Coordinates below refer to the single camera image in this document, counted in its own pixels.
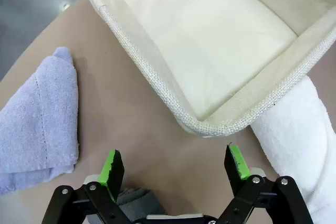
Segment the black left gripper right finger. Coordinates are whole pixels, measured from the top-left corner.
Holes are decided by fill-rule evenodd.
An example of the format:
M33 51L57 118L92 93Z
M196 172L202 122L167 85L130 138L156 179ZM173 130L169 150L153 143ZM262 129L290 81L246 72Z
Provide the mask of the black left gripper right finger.
M307 205L290 176L274 182L252 174L236 145L226 148L224 167L234 198L224 210L224 223L247 223L255 208L263 208L273 223L313 223Z

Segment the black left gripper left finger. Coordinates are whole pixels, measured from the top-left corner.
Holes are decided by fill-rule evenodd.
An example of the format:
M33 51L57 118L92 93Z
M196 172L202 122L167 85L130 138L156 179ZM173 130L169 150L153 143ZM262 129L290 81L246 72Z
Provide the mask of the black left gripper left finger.
M132 223L117 205L124 166L118 150L112 150L98 181L78 189L58 186L46 210L46 223L83 223L88 215L97 215L101 223Z

